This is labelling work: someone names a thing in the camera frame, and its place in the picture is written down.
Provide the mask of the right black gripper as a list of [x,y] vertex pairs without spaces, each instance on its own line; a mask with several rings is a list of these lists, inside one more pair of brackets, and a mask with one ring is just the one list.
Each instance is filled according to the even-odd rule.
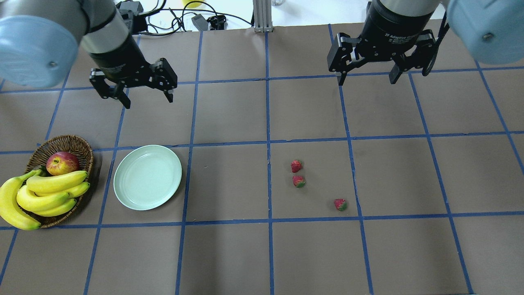
[[[327,55],[329,72],[343,86],[348,72],[363,65],[360,57],[378,62],[395,54],[388,75],[391,84],[413,68],[429,75],[436,61],[437,41],[431,29],[423,29],[434,11],[434,0],[372,0],[359,37],[337,33],[333,38]],[[404,54],[413,46],[410,56]]]

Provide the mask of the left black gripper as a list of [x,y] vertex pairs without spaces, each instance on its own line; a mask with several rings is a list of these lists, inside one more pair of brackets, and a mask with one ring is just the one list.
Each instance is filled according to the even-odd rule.
[[[130,109],[131,101],[124,92],[127,87],[149,86],[163,92],[169,103],[178,86],[178,76],[166,58],[147,62],[132,35],[117,48],[105,53],[88,53],[97,65],[90,71],[90,83],[102,99],[118,100]],[[109,85],[106,79],[114,82]]]

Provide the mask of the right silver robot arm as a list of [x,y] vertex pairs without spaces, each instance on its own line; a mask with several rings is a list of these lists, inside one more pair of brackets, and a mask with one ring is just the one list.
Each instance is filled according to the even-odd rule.
[[348,73],[371,62],[393,61],[395,84],[404,72],[428,75],[449,30],[470,55],[489,65],[523,58],[522,0],[372,0],[362,32],[335,35],[327,55],[329,71],[342,86]]

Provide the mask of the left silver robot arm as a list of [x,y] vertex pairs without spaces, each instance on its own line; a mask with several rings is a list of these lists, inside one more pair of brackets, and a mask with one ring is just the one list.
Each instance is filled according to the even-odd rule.
[[56,86],[82,47],[96,64],[89,81],[102,99],[129,109],[125,89],[147,86],[171,103],[176,73],[165,58],[147,62],[133,39],[159,11],[145,12],[138,0],[2,0],[1,77],[33,88]]

